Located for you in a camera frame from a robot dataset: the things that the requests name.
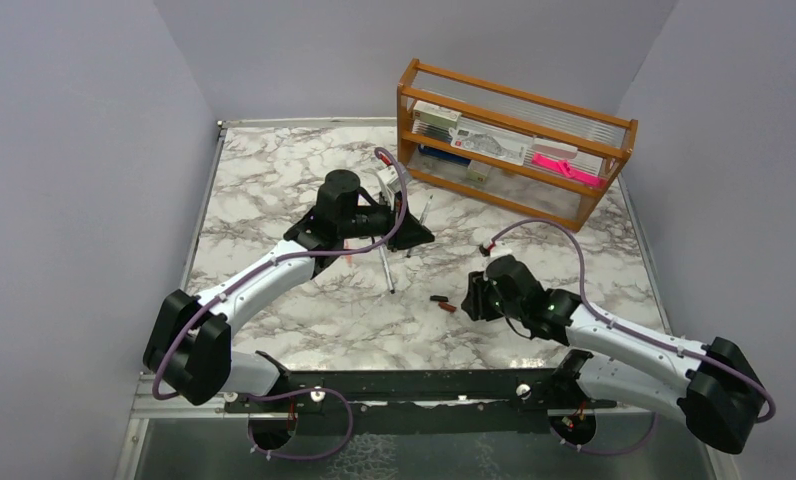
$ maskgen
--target marble tabletop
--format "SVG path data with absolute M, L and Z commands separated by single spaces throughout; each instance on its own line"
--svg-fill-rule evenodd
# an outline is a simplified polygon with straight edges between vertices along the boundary
M 375 146 L 395 152 L 395 128 L 234 128 L 227 131 L 188 290 L 223 282 L 269 251 L 312 206 L 331 170 L 358 173 L 377 192 Z M 396 293 L 387 291 L 377 252 L 337 260 L 313 281 L 263 310 L 235 336 L 234 350 L 263 350 L 296 370 L 463 369 L 556 366 L 566 347 L 516 336 L 501 321 L 472 322 L 429 301 L 465 297 L 467 274 L 484 260 L 477 245 L 524 218 L 414 180 L 409 206 L 436 242 L 410 258 L 390 253 Z M 577 234 L 586 255 L 587 296 L 617 315 L 663 331 L 634 228 L 614 184 Z M 548 226 L 506 237 L 519 260 L 547 287 L 577 291 L 577 258 Z M 351 242 L 362 246 L 364 241 Z

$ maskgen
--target pink object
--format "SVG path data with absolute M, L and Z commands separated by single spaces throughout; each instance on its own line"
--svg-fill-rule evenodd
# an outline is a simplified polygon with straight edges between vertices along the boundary
M 589 185 L 590 187 L 600 187 L 601 184 L 604 183 L 601 178 L 586 173 L 582 170 L 578 170 L 566 160 L 554 160 L 553 158 L 548 158 L 545 155 L 535 153 L 533 155 L 532 162 L 534 165 L 555 171 L 562 174 L 566 178 L 577 180 L 583 184 Z

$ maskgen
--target wooden rack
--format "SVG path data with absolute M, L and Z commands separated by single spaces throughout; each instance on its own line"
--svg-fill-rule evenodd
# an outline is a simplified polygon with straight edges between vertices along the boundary
M 419 74 L 426 82 L 419 82 Z M 487 82 L 478 78 L 420 63 L 413 59 L 398 84 L 398 160 L 407 166 L 415 178 L 453 190 L 525 215 L 554 220 L 579 231 L 595 206 L 621 172 L 633 153 L 637 121 L 623 120 L 531 93 Z M 479 122 L 531 138 L 543 138 L 573 145 L 579 152 L 598 157 L 601 162 L 600 187 L 588 186 L 552 170 L 526 162 L 515 165 L 486 155 L 451 146 L 441 138 L 414 132 L 412 106 L 424 101 L 461 112 L 462 119 Z M 575 194 L 576 205 L 571 214 L 552 214 L 535 205 L 526 205 L 507 195 L 485 191 L 467 182 L 415 168 L 411 161 L 419 145 L 432 147 L 460 157 L 478 161 L 500 169 L 507 175 L 516 174 L 541 182 L 552 189 Z

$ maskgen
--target wooden shelf frame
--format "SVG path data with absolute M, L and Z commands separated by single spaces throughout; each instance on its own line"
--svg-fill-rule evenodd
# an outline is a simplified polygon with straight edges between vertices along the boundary
M 554 128 L 537 125 L 535 123 L 515 118 L 510 115 L 477 107 L 461 100 L 456 100 L 433 92 L 414 88 L 413 82 L 419 72 L 436 75 L 455 82 L 472 85 L 484 90 L 489 90 L 495 93 L 517 98 L 519 100 L 541 105 L 543 107 L 552 108 L 566 114 L 577 115 L 595 122 L 622 128 L 625 130 L 622 144 L 620 147 L 614 147 L 601 142 L 596 142 L 594 140 L 585 139 L 571 133 L 562 132 Z M 461 114 L 466 118 L 503 128 L 505 130 L 517 132 L 530 137 L 543 137 L 574 145 L 579 151 L 595 155 L 602 159 L 600 176 L 604 182 L 600 188 L 593 188 L 550 171 L 546 172 L 541 169 L 529 168 L 523 165 L 514 165 L 512 163 L 497 160 L 486 155 L 452 147 L 450 144 L 441 140 L 436 140 L 418 133 L 413 133 L 413 116 L 411 107 L 412 102 L 415 100 L 421 100 L 434 105 L 449 108 L 451 110 L 456 110 L 461 112 Z M 421 63 L 417 58 L 414 58 L 410 62 L 398 83 L 397 110 L 398 160 L 404 165 L 408 165 L 410 163 L 413 152 L 418 145 L 426 145 L 459 155 L 464 158 L 476 160 L 478 162 L 482 162 L 501 170 L 506 170 L 508 172 L 521 175 L 523 177 L 553 185 L 570 192 L 574 192 L 580 195 L 581 200 L 578 205 L 577 214 L 575 216 L 576 218 L 566 219 L 552 215 L 542 210 L 537 210 L 535 208 L 498 197 L 496 195 L 492 195 L 488 192 L 483 192 L 466 185 L 454 183 L 430 173 L 421 172 L 417 169 L 408 167 L 408 170 L 411 174 L 413 174 L 413 176 L 422 181 L 432 183 L 434 185 L 453 190 L 464 195 L 475 197 L 504 208 L 515 210 L 525 215 L 544 217 L 554 220 L 574 231 L 579 231 L 583 227 L 583 224 L 589 218 L 589 215 L 595 209 L 596 205 L 598 205 L 598 202 L 601 200 L 604 194 L 607 193 L 607 189 L 610 188 L 610 185 L 612 185 L 613 181 L 616 180 L 616 177 L 630 159 L 631 155 L 633 154 L 638 127 L 638 122 L 636 120 L 624 120 L 607 115 L 605 113 L 596 112 L 583 107 L 578 107 L 576 105 L 571 105 L 514 88 L 506 87 L 504 85 L 488 82 L 486 80 L 471 77 L 469 75 L 452 72 L 450 70 L 432 65 L 426 65 Z

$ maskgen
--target wall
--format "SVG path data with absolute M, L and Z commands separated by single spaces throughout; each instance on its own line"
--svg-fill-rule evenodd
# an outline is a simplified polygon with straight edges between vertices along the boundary
M 114 473 L 214 122 L 150 0 L 0 2 L 0 478 Z
M 613 113 L 675 0 L 155 0 L 219 118 L 394 116 L 413 57 Z
M 796 479 L 796 0 L 680 0 L 620 114 L 672 325 L 736 341 L 778 400 L 743 478 Z

